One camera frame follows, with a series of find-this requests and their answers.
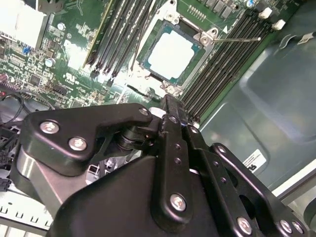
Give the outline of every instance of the white label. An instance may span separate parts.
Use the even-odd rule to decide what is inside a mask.
[[[265,162],[267,162],[266,158],[260,152],[259,149],[255,150],[244,162],[243,164],[254,173],[257,169],[259,169]]]

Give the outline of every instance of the black wire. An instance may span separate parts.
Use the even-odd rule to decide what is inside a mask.
[[[18,101],[19,101],[19,104],[20,104],[20,107],[18,109],[18,111],[16,112],[16,114],[13,116],[12,119],[10,119],[9,121],[7,121],[6,123],[4,124],[7,124],[7,123],[11,123],[13,122],[14,120],[16,120],[17,117],[19,117],[19,115],[21,114],[22,110],[23,110],[23,107],[24,107],[24,98],[18,94],[18,93],[9,93],[9,94],[6,94],[5,96],[2,96],[0,98],[0,101],[3,101],[5,100],[5,98],[9,97],[9,96],[12,96],[14,98],[16,98]]]

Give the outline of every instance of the connector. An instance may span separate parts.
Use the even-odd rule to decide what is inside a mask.
[[[9,179],[1,179],[0,178],[0,192],[6,192],[8,191],[8,188],[10,187],[11,180]]]
[[[272,25],[272,29],[279,31],[283,28],[284,25],[285,25],[285,21],[281,19]]]
[[[272,9],[269,7],[266,7],[262,12],[259,13],[259,17],[261,19],[267,19],[272,13]]]

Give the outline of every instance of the metal screw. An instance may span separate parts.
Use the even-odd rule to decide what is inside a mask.
[[[289,223],[287,223],[287,222],[284,221],[284,220],[281,220],[281,221],[280,221],[280,224],[281,224],[282,228],[283,228],[286,232],[292,233],[292,229],[291,229],[291,226],[290,226]]]
[[[148,116],[148,112],[147,112],[146,109],[139,109],[139,112],[140,112],[142,115]]]
[[[58,124],[50,121],[42,122],[39,127],[44,133],[48,134],[54,134],[59,131]]]
[[[304,233],[302,227],[301,227],[297,222],[292,221],[292,224],[293,224],[293,226],[295,227],[295,229],[297,229],[297,231],[298,231],[299,233],[301,233],[301,234]]]
[[[69,146],[75,151],[83,151],[87,148],[87,143],[79,137],[74,137],[69,140]]]
[[[222,146],[218,146],[218,149],[221,153],[226,153],[225,148]]]
[[[184,199],[178,194],[171,195],[170,202],[174,209],[176,209],[177,211],[184,211],[187,207]]]
[[[203,45],[205,45],[209,43],[209,38],[207,36],[202,36],[200,41]]]
[[[194,133],[198,133],[198,130],[195,127],[191,127],[191,131]]]
[[[170,121],[173,123],[177,123],[177,119],[175,117],[169,117]]]
[[[239,225],[239,227],[241,228],[241,230],[247,234],[247,235],[251,235],[251,232],[252,232],[252,228],[249,224],[249,222],[243,218],[243,217],[238,217],[237,218],[237,223]]]

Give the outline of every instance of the metal panel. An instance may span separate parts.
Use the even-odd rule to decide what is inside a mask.
[[[315,30],[316,2],[291,19],[284,35]],[[274,190],[312,162],[316,151],[316,40],[267,48],[202,125],[210,145],[225,144],[245,161],[259,149],[255,175]]]
[[[17,228],[0,225],[0,237],[42,237]]]

